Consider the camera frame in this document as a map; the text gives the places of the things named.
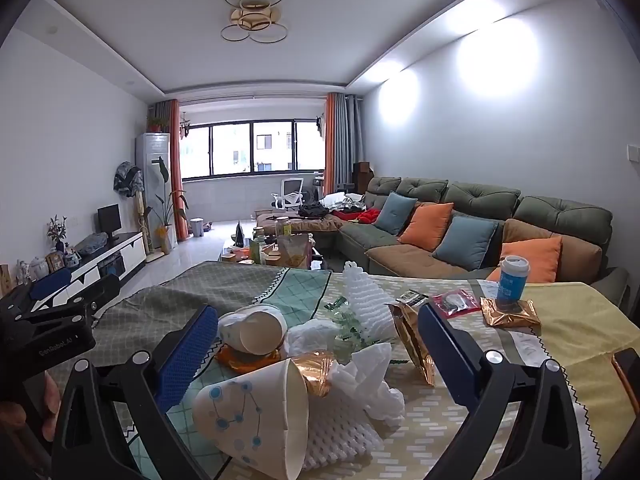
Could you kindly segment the orange peel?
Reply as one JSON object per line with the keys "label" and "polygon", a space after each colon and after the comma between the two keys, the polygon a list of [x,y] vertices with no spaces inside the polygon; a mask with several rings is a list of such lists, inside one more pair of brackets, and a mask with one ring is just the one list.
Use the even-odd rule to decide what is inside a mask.
{"label": "orange peel", "polygon": [[254,354],[239,352],[224,344],[217,352],[215,359],[224,367],[227,367],[236,374],[243,375],[254,370],[260,370],[266,366],[276,364],[282,360],[280,351],[273,350],[265,356],[255,356]]}

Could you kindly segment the paper cup with blue dots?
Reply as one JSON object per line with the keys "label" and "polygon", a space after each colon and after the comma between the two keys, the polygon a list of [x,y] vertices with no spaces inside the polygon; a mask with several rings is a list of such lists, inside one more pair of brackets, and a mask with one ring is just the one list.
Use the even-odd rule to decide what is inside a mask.
{"label": "paper cup with blue dots", "polygon": [[296,479],[308,442],[309,396],[292,360],[206,386],[192,403],[196,430],[273,479]]}

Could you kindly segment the gold foil wrapper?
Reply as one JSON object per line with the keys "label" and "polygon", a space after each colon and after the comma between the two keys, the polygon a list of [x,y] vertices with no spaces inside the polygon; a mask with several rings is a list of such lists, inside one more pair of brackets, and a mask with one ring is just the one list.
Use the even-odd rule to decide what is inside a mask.
{"label": "gold foil wrapper", "polygon": [[424,382],[430,387],[436,386],[435,364],[418,330],[418,314],[412,307],[396,302],[390,304],[390,315],[413,365],[420,370]]}

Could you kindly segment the white tissue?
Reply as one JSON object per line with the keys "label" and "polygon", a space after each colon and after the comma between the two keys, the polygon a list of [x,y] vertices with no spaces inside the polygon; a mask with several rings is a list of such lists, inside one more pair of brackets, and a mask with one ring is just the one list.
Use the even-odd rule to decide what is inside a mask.
{"label": "white tissue", "polygon": [[388,426],[405,418],[405,397],[385,380],[392,345],[378,342],[354,352],[347,363],[337,361],[334,350],[340,334],[329,320],[310,320],[290,328],[283,339],[284,354],[294,362],[313,396],[336,390],[366,414]]}

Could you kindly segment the white paper cup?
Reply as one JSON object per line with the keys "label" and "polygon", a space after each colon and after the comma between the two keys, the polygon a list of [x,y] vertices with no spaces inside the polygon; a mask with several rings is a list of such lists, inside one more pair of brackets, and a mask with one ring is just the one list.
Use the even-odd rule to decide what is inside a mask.
{"label": "white paper cup", "polygon": [[255,304],[224,314],[218,320],[221,340],[233,350],[253,356],[276,350],[287,331],[284,315],[270,304]]}

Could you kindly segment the white foam net sleeve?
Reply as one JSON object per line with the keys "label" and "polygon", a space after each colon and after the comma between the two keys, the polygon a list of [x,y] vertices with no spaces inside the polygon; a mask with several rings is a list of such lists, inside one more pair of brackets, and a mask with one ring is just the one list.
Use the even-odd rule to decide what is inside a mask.
{"label": "white foam net sleeve", "polygon": [[394,302],[393,298],[363,268],[352,261],[346,262],[343,278],[344,297],[361,321],[382,318],[390,312],[388,306]]}

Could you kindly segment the clear green plastic wrapper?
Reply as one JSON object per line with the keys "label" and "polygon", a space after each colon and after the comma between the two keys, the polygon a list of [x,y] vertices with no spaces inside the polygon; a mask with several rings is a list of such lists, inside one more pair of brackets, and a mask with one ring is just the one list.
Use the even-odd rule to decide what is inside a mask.
{"label": "clear green plastic wrapper", "polygon": [[338,328],[333,351],[337,361],[346,364],[352,354],[369,348],[379,342],[393,342],[398,339],[390,312],[377,316],[372,321],[363,322],[344,296],[322,306],[319,312]]}

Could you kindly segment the gold snack bag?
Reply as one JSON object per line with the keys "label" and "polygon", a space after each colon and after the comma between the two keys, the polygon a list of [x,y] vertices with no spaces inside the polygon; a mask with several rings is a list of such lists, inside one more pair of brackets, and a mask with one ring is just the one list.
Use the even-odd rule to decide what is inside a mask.
{"label": "gold snack bag", "polygon": [[485,323],[498,328],[536,327],[540,325],[540,319],[533,300],[518,300],[507,302],[506,300],[480,298],[480,310],[482,310]]}

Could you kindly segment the red packet with disc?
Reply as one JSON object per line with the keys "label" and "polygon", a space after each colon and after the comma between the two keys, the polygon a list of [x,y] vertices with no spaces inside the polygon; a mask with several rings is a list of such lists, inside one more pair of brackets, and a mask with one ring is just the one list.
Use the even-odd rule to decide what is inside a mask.
{"label": "red packet with disc", "polygon": [[432,301],[434,306],[438,307],[446,318],[455,318],[456,316],[480,310],[477,300],[463,289],[455,289],[451,292],[435,295],[432,297]]}

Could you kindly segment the blue white lidded cup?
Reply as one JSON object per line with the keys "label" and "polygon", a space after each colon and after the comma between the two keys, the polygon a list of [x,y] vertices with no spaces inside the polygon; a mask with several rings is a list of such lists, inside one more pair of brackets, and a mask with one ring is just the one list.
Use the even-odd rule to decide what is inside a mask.
{"label": "blue white lidded cup", "polygon": [[500,263],[498,279],[497,306],[503,312],[521,311],[518,303],[523,295],[529,276],[529,262],[521,256],[505,256]]}

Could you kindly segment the grey black snack pack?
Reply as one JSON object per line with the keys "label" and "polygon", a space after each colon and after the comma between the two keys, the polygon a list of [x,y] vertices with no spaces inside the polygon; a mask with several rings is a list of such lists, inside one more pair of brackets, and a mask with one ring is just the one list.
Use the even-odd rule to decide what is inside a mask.
{"label": "grey black snack pack", "polygon": [[397,298],[400,304],[404,304],[413,309],[420,309],[424,304],[428,303],[428,296],[417,292],[416,290],[408,290]]}

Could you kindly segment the orange cushion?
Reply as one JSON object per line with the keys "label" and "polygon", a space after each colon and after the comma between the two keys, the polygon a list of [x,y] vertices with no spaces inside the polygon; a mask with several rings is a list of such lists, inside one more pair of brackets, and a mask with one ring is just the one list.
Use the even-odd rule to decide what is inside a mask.
{"label": "orange cushion", "polygon": [[562,238],[532,238],[518,242],[503,243],[500,259],[519,256],[529,263],[526,283],[554,283],[561,257]]}
{"label": "orange cushion", "polygon": [[453,209],[453,203],[417,206],[409,225],[398,237],[399,243],[434,252],[447,231]]}

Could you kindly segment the blue cushion near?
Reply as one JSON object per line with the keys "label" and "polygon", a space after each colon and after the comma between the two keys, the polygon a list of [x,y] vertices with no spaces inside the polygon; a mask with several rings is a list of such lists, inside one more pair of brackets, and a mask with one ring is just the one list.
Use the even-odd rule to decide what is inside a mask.
{"label": "blue cushion near", "polygon": [[478,270],[498,226],[495,220],[454,216],[432,256],[467,271]]}

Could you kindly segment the orange cushion far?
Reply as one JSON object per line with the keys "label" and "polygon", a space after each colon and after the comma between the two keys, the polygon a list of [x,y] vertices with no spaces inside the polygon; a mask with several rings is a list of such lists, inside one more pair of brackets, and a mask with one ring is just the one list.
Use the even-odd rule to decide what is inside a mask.
{"label": "orange cushion far", "polygon": [[409,225],[398,237],[399,243],[434,252],[447,231],[453,209],[453,203],[417,206]]}

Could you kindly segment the white standing air conditioner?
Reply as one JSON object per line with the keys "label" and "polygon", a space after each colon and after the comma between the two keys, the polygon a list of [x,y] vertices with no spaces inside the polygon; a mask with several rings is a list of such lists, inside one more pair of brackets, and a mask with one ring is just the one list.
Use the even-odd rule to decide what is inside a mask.
{"label": "white standing air conditioner", "polygon": [[[137,136],[136,139],[136,165],[142,170],[142,180],[144,185],[144,206],[150,205],[157,207],[158,203],[155,194],[162,192],[162,178],[160,170],[156,165],[152,164],[152,160],[160,155],[166,162],[169,170],[169,134],[159,132],[145,132]],[[151,243],[154,250],[160,250],[160,241],[154,234],[154,229],[160,222],[149,214],[146,218],[148,229],[151,237]]]}

